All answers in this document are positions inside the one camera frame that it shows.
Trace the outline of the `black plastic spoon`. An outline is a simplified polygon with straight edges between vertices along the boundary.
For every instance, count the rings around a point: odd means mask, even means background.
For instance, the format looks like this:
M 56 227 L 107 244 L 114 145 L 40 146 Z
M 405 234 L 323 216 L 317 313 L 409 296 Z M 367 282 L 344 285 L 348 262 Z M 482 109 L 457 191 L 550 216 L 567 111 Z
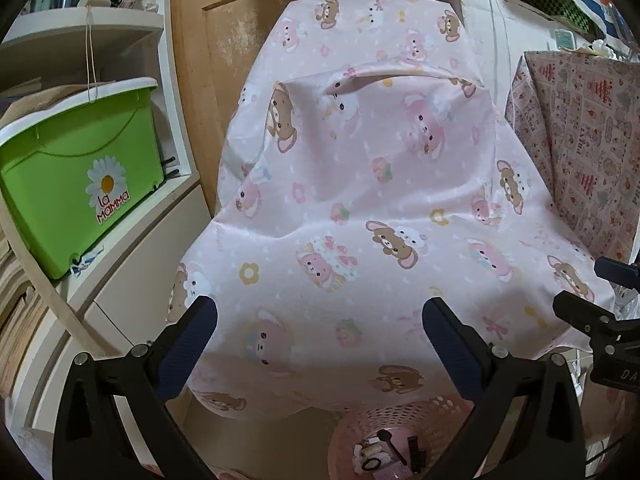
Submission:
M 400 449 L 396 446 L 396 440 L 398 437 L 397 432 L 389 430 L 388 428 L 380 429 L 376 432 L 376 436 L 378 440 L 382 441 L 386 444 L 390 452 L 392 452 L 393 456 L 395 456 L 396 460 L 398 460 L 401 465 L 407 466 L 408 460 L 405 458 L 404 454 L 400 452 Z

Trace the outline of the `beige thread spool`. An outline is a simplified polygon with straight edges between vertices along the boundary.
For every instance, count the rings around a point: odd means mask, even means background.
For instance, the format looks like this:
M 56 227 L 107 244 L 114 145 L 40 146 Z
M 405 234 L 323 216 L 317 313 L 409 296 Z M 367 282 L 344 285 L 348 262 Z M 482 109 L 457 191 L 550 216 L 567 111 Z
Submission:
M 392 462 L 390 454 L 380 446 L 373 445 L 364 448 L 358 455 L 359 468 L 364 472 L 377 471 Z

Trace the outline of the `strawberry print patchwork blanket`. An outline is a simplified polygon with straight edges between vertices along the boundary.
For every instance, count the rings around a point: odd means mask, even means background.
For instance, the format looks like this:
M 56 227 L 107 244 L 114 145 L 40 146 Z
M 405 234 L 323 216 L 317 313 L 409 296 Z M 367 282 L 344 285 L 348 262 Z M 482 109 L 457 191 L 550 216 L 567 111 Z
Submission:
M 639 252 L 639 66 L 560 51 L 518 61 L 506 119 L 591 255 Z

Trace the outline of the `green plastic storage box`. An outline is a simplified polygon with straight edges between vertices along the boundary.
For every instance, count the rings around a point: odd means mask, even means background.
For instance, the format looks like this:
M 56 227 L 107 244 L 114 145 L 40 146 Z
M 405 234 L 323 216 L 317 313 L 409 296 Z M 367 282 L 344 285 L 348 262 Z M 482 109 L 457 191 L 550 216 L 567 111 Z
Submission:
M 2 127 L 2 195 L 52 280 L 163 183 L 156 86 L 150 77 L 104 84 Z

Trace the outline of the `pink bear print sheet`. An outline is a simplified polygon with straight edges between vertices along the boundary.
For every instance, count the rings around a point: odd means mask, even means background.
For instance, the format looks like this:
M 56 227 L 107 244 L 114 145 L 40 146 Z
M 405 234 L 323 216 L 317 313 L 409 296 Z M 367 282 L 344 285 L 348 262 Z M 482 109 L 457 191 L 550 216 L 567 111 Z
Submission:
M 215 301 L 189 379 L 230 418 L 393 406 L 451 390 L 423 305 L 439 296 L 523 358 L 585 338 L 558 292 L 614 292 L 434 0 L 298 0 L 260 50 L 227 133 L 220 211 L 172 305 Z

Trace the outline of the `white shelf unit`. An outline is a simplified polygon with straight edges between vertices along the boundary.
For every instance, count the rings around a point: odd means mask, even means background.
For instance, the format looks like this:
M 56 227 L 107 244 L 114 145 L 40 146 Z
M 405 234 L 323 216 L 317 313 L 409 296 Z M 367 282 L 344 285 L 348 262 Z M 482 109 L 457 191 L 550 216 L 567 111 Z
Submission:
M 165 327 L 209 217 L 181 110 L 170 0 L 27 0 L 1 40 L 1 419 L 46 462 L 81 352 Z

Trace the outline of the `wooden door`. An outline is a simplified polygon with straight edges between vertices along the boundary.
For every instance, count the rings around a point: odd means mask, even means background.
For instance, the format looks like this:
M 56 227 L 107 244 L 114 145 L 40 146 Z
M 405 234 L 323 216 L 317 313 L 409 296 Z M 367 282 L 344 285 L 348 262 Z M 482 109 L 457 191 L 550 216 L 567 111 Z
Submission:
M 259 49 L 293 0 L 170 0 L 177 80 L 209 209 L 228 123 Z

